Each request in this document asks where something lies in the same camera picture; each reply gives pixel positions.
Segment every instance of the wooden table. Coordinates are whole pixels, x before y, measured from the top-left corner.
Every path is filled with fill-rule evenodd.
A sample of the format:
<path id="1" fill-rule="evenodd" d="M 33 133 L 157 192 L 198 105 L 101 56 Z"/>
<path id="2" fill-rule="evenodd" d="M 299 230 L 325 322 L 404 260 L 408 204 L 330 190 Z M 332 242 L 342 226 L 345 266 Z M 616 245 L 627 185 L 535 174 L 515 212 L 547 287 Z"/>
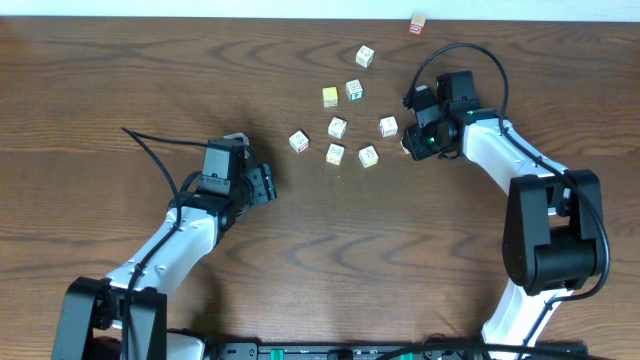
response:
<path id="1" fill-rule="evenodd" d="M 121 126 L 205 141 L 243 131 L 273 167 L 279 199 L 252 210 L 190 273 L 169 324 L 265 342 L 416 341 L 473 334 L 507 276 L 506 196 L 466 161 L 404 155 L 401 129 L 418 65 L 457 41 L 482 44 L 511 80 L 509 118 L 532 144 L 602 184 L 612 270 L 601 294 L 564 304 L 544 338 L 640 357 L 640 25 L 431 21 L 5 18 L 0 20 L 0 353 L 50 354 L 77 276 L 100 278 L 164 218 L 170 191 Z M 369 69 L 354 62 L 362 44 Z M 472 69 L 481 101 L 501 80 L 456 50 L 422 80 Z M 362 100 L 344 83 L 360 79 Z M 321 89 L 337 86 L 337 108 Z M 340 167 L 324 161 L 332 116 L 349 121 Z M 288 137 L 306 131 L 296 155 Z M 373 144 L 378 165 L 357 150 Z M 176 181 L 199 149 L 152 145 Z"/>

